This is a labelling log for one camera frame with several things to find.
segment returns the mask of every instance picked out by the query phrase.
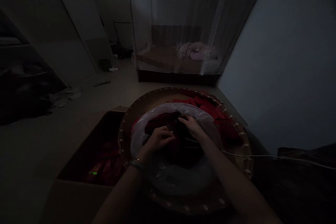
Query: white plastic bag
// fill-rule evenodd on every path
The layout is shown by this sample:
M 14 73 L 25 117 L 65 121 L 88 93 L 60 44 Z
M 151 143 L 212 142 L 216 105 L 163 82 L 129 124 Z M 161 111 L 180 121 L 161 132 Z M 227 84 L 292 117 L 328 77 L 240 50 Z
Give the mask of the white plastic bag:
M 211 115 L 190 104 L 164 103 L 144 114 L 134 125 L 131 135 L 133 157 L 136 157 L 143 141 L 148 138 L 148 134 L 145 133 L 148 122 L 163 113 L 175 111 L 194 117 L 207 135 L 215 143 L 220 143 L 221 139 Z M 206 156 L 203 156 L 194 167 L 184 169 L 180 166 L 170 165 L 158 153 L 154 153 L 145 176 L 156 188 L 167 195 L 196 194 L 216 178 Z

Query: round bamboo tray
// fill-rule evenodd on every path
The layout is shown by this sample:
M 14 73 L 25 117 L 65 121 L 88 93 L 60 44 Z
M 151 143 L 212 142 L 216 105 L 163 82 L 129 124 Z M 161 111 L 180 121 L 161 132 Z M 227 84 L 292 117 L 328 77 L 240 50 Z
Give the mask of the round bamboo tray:
M 252 155 L 250 143 L 243 126 L 219 101 L 195 90 L 181 87 L 165 87 L 153 90 L 141 96 L 129 107 L 122 119 L 119 128 L 118 143 L 120 156 L 125 168 L 128 167 L 128 163 L 132 160 L 130 146 L 131 128 L 134 121 L 160 104 L 172 102 L 173 99 L 188 99 L 189 97 L 195 96 L 208 100 L 212 105 L 218 107 L 223 113 L 225 113 L 230 118 L 232 127 L 235 128 L 243 140 L 243 144 L 241 146 L 225 150 L 237 155 Z M 251 157 L 238 157 L 233 155 L 227 155 L 227 157 L 240 171 L 251 179 L 253 173 L 253 159 Z M 161 206 L 169 210 L 189 215 L 209 213 L 218 209 L 223 209 L 230 204 L 219 180 L 215 180 L 211 185 L 197 195 L 165 195 L 146 180 L 143 181 L 142 188 L 153 201 L 159 203 Z

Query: white cable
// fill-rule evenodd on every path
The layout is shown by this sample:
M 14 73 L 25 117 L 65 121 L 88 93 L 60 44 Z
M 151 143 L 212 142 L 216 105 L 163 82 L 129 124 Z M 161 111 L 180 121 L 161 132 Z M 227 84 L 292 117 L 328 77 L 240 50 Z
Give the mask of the white cable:
M 330 166 L 324 166 L 324 165 L 321 165 L 321 164 L 318 164 L 318 163 L 314 163 L 312 161 L 308 161 L 308 160 L 304 160 L 304 159 L 294 159 L 294 158 L 289 158 L 289 157 L 279 157 L 279 156 L 271 156 L 271 155 L 237 155 L 237 154 L 233 154 L 233 153 L 230 153 L 230 152 L 226 152 L 225 150 L 221 150 L 222 152 L 225 152 L 226 154 L 230 154 L 230 155 L 233 155 L 233 156 L 244 156 L 244 157 L 259 157 L 259 156 L 268 156 L 268 157 L 272 157 L 272 158 L 282 158 L 282 159 L 289 159 L 289 160 L 295 160 L 295 161 L 303 161 L 303 162 L 307 162 L 307 163 L 311 163 L 313 165 L 317 165 L 317 166 L 321 166 L 321 167 L 324 167 L 324 168 L 328 168 L 328 169 L 331 169 L 331 170 L 336 170 L 336 168 L 334 167 L 330 167 Z

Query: person's left hand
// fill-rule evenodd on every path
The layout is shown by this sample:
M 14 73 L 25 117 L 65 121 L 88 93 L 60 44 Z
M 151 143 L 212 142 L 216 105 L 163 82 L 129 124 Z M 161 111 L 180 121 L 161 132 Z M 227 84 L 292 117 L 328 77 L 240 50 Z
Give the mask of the person's left hand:
M 175 140 L 175 137 L 167 126 L 156 128 L 147 143 L 140 149 L 137 158 L 146 162 L 154 151 L 161 149 L 173 140 Z
M 175 140 L 174 134 L 169 131 L 167 126 L 162 126 L 153 131 L 144 147 L 148 148 L 150 152 L 154 152 L 173 140 Z

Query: wrist bangle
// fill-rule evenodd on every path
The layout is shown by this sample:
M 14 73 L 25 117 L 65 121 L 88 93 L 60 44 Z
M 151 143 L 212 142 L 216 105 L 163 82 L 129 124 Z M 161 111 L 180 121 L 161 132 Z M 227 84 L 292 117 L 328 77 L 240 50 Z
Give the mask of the wrist bangle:
M 130 162 L 130 165 L 131 166 L 133 166 L 133 167 L 135 167 L 135 168 L 137 168 L 138 170 L 144 170 L 144 165 L 143 165 L 143 163 L 141 162 L 135 162 L 134 160 L 132 160 L 131 162 Z
M 143 163 L 140 159 L 134 159 L 134 160 L 138 160 L 140 163 Z

